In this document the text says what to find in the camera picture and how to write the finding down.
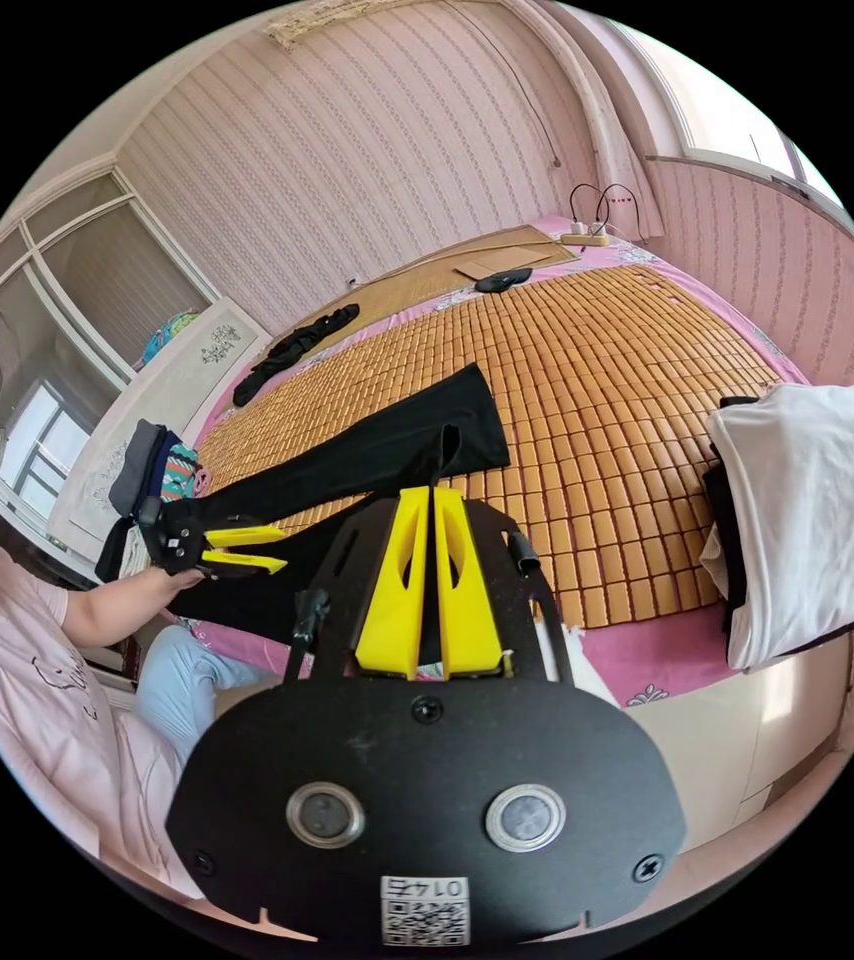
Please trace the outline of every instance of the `woman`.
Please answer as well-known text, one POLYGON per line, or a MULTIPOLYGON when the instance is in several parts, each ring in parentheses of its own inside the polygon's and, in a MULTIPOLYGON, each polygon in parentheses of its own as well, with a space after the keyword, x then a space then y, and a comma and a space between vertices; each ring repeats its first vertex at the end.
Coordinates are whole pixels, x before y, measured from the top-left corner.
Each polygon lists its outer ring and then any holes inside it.
MULTIPOLYGON (((0 431, 0 455, 2 446, 0 431)), ((150 647, 129 713, 110 707, 80 651, 129 637, 201 578, 152 568, 68 591, 0 549, 1 756, 74 844, 106 863, 133 865, 188 900, 202 894, 164 829, 174 788, 213 722, 215 689, 270 674, 167 627, 150 647)))

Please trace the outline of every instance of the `black cloth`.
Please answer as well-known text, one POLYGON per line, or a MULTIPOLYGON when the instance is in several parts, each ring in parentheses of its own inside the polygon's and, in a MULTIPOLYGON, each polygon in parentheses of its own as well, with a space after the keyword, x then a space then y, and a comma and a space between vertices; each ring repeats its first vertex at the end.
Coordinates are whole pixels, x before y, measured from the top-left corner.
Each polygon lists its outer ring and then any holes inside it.
MULTIPOLYGON (((720 401, 720 408, 742 403, 756 403, 758 397, 724 397, 720 401)), ((711 444, 711 450, 718 459, 718 464, 711 467, 703 476, 704 493, 710 503, 717 525, 717 536, 721 549, 724 551, 724 563, 727 567, 727 598, 724 602, 724 635, 727 637, 727 653, 730 653, 730 631, 734 611, 747 602, 747 571, 744 566, 744 552, 740 540, 740 528, 737 525, 737 512, 734 509, 734 498, 730 490, 730 480, 727 477, 727 468, 717 448, 711 444)), ((820 646, 828 640, 842 637, 845 633, 854 630, 854 622, 838 630, 824 634, 811 640, 810 643, 791 651, 800 653, 820 646)))
POLYGON ((234 388, 234 406, 243 407, 260 392, 260 388, 282 370, 292 367, 308 350, 313 349, 326 337, 346 327, 360 314, 356 303, 325 314, 305 327, 292 330, 267 351, 267 356, 234 388))
MULTIPOLYGON (((180 593, 170 605, 171 613, 289 645, 296 620, 296 596, 310 586, 344 521, 375 500, 396 498, 405 487, 434 486, 441 477, 456 472, 462 441, 456 426, 435 429, 433 437, 389 482, 381 483, 363 500, 284 540, 245 548, 248 553, 286 560, 287 566, 278 573, 257 571, 236 580, 205 580, 180 593)), ((429 650, 422 649, 421 653, 427 658, 425 662, 432 662, 431 656, 438 658, 429 650)))
POLYGON ((213 521, 225 517, 273 523, 331 500, 393 489, 398 471, 415 460, 444 424, 460 433, 459 451, 444 476, 510 463, 490 387, 472 363, 285 463, 210 496, 178 500, 164 510, 171 518, 190 516, 213 529, 213 521))
MULTIPOLYGON (((140 423, 138 423, 138 430, 141 429, 140 424, 144 422, 145 421, 141 420, 140 423)), ((134 518, 140 512, 140 508, 143 506, 144 500, 147 497, 154 463, 157 457, 160 456, 168 435, 169 432, 166 427, 157 425, 157 433, 151 442, 150 451, 146 458, 138 464, 138 466, 143 468, 143 473, 140 477, 137 494, 133 498, 131 512, 125 516, 121 516, 110 528, 107 539, 104 541, 104 546, 100 551, 100 559, 94 567, 94 573, 97 574, 97 577, 102 583, 110 583, 110 581, 116 580, 120 576, 120 567, 124 561, 124 548, 127 545, 127 534, 130 533, 130 529, 134 525, 134 518)))

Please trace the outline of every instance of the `screw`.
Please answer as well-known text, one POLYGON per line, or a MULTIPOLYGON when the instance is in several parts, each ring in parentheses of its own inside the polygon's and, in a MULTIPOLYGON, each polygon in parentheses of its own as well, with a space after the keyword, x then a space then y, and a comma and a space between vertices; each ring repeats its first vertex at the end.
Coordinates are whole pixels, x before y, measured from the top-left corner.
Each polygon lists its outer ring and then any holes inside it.
POLYGON ((202 877, 212 877, 217 872, 214 861, 203 850, 194 851, 194 869, 202 877))
POLYGON ((634 883, 647 883, 663 869, 664 858, 659 853, 652 853, 634 867, 634 883))
POLYGON ((436 723, 444 715, 444 705, 436 697, 418 697, 410 713, 418 723, 436 723))

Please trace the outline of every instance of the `pink bedsheet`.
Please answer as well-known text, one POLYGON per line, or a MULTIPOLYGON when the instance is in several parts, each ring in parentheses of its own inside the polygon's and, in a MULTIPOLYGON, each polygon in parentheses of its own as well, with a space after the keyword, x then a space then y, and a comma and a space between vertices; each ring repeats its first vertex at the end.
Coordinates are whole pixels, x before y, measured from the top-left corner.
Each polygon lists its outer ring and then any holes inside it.
MULTIPOLYGON (((566 232, 570 222, 562 217, 545 217, 534 224, 544 233, 559 237, 566 232)), ((789 383, 805 383, 800 371, 761 333, 743 314, 719 297, 698 280, 655 257, 641 247, 623 240, 612 239, 608 247, 587 247, 577 260, 542 267, 534 270, 528 283, 549 280, 599 267, 621 266, 642 263, 662 273, 688 294, 709 307, 719 317, 740 333, 764 357, 767 364, 789 383)), ((369 337, 400 326, 423 316, 432 310, 440 310, 483 294, 464 287, 418 304, 384 320, 371 324, 366 329, 342 340, 314 357, 286 370, 271 379, 260 395, 276 389, 291 377, 298 376, 315 363, 349 349, 369 337)), ((225 391, 229 396, 243 376, 237 378, 225 391)), ((232 415, 232 411, 218 417, 211 415, 201 429, 198 445, 217 424, 232 415)), ((720 604, 688 613, 659 617, 642 623, 619 624, 599 629, 580 630, 581 643, 588 660, 607 684, 618 702, 626 707, 648 703, 667 696, 679 696, 710 686, 733 676, 727 666, 726 646, 721 632, 723 608, 720 604)), ((274 672, 283 672, 288 648, 274 640, 258 637, 240 630, 232 630, 211 623, 192 621, 189 624, 194 636, 205 646, 238 660, 254 663, 274 672)), ((309 670, 305 665, 302 675, 309 670)))

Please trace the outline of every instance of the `white cloth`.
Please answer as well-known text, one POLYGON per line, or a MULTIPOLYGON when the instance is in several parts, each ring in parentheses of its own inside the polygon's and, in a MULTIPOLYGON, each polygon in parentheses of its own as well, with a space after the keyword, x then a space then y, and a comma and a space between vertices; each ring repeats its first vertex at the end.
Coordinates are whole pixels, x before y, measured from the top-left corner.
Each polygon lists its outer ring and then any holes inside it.
POLYGON ((711 414, 707 432, 747 575, 728 646, 742 670, 854 622, 854 384, 782 384, 711 414))

